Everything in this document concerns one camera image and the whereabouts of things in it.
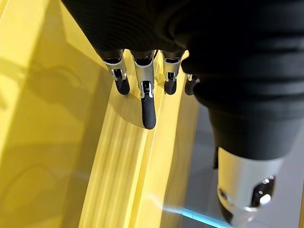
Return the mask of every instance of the metal bracket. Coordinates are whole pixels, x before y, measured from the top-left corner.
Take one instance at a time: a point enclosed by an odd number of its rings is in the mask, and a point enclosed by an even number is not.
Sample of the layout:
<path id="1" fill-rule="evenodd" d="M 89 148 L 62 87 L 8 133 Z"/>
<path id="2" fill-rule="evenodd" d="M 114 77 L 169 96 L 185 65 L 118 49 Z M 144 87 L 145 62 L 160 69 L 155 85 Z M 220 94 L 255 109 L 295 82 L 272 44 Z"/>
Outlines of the metal bracket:
<path id="1" fill-rule="evenodd" d="M 176 63 L 168 63 L 165 60 L 162 62 L 163 65 L 163 75 L 165 76 L 166 82 L 169 82 L 168 73 L 173 73 L 173 81 L 176 81 L 177 74 L 179 73 L 179 68 L 181 65 L 181 61 L 178 61 Z"/>
<path id="2" fill-rule="evenodd" d="M 112 74 L 115 81 L 117 81 L 117 76 L 115 75 L 114 70 L 119 69 L 121 71 L 123 80 L 127 78 L 127 67 L 124 62 L 123 51 L 121 51 L 120 55 L 121 55 L 121 59 L 118 63 L 112 64 L 112 63 L 107 63 L 106 61 L 104 62 L 106 64 L 106 67 L 108 68 L 108 71 Z"/>
<path id="3" fill-rule="evenodd" d="M 151 82 L 149 83 L 149 97 L 153 98 L 154 97 L 154 89 L 152 88 Z M 141 98 L 144 98 L 144 90 L 143 90 L 143 81 L 141 81 Z"/>
<path id="4" fill-rule="evenodd" d="M 138 65 L 134 61 L 136 77 L 138 82 L 138 87 L 141 90 L 142 82 L 149 81 L 151 83 L 151 88 L 154 89 L 154 68 L 153 68 L 153 58 L 151 63 L 145 66 Z"/>

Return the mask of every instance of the black fingertip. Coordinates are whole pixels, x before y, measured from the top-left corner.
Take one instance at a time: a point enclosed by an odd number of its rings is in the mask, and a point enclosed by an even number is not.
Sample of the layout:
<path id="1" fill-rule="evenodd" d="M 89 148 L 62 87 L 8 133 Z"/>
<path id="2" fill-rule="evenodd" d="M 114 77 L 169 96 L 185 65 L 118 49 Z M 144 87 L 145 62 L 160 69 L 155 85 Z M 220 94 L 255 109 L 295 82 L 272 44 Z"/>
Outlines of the black fingertip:
<path id="1" fill-rule="evenodd" d="M 169 95 L 172 95 L 176 92 L 176 82 L 169 80 L 168 82 L 165 82 L 165 92 Z"/>
<path id="2" fill-rule="evenodd" d="M 192 80 L 192 81 L 189 81 L 189 80 L 186 80 L 186 84 L 185 84 L 185 93 L 189 96 L 193 95 L 194 92 L 193 92 L 193 88 L 195 86 L 195 81 Z"/>
<path id="3" fill-rule="evenodd" d="M 120 94 L 127 95 L 130 92 L 130 85 L 129 85 L 128 77 L 125 80 L 118 78 L 118 80 L 115 81 L 115 84 L 116 84 L 116 88 Z"/>
<path id="4" fill-rule="evenodd" d="M 142 98 L 142 123 L 146 129 L 153 129 L 156 125 L 154 98 L 145 95 Z"/>

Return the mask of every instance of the yellow panel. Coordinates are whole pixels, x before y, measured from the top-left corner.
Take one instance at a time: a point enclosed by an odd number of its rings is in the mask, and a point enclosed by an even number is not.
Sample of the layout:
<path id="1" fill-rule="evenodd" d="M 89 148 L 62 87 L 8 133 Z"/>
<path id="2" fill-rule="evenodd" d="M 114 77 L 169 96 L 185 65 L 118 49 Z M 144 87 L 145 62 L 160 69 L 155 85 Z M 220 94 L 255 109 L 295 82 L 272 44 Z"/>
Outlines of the yellow panel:
<path id="1" fill-rule="evenodd" d="M 1 228 L 79 223 L 112 78 L 67 16 L 58 0 L 10 0 L 0 22 Z"/>
<path id="2" fill-rule="evenodd" d="M 0 227 L 178 225 L 162 206 L 183 205 L 198 113 L 182 71 L 165 95 L 158 54 L 148 131 L 130 52 L 122 96 L 59 0 L 8 1 L 0 34 Z"/>
<path id="3" fill-rule="evenodd" d="M 154 130 L 143 129 L 135 70 L 128 52 L 125 57 L 131 94 L 123 97 L 111 90 L 80 228 L 157 228 L 181 219 L 162 217 L 162 205 L 164 200 L 183 205 L 198 103 L 183 92 L 184 73 L 179 74 L 176 94 L 164 95 L 164 76 L 157 64 L 157 124 Z M 160 54 L 156 61 L 162 62 Z"/>

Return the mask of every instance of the robotic hand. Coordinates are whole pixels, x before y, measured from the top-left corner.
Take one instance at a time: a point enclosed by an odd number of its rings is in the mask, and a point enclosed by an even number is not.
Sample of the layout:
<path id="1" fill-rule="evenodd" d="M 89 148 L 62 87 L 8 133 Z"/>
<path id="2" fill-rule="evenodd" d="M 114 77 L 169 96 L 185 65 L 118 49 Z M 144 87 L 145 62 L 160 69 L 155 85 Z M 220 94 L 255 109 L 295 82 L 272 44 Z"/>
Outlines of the robotic hand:
<path id="1" fill-rule="evenodd" d="M 187 93 L 209 110 L 222 214 L 232 226 L 253 219 L 272 199 L 304 116 L 304 2 L 63 3 L 97 52 L 189 50 L 181 66 L 195 79 Z"/>

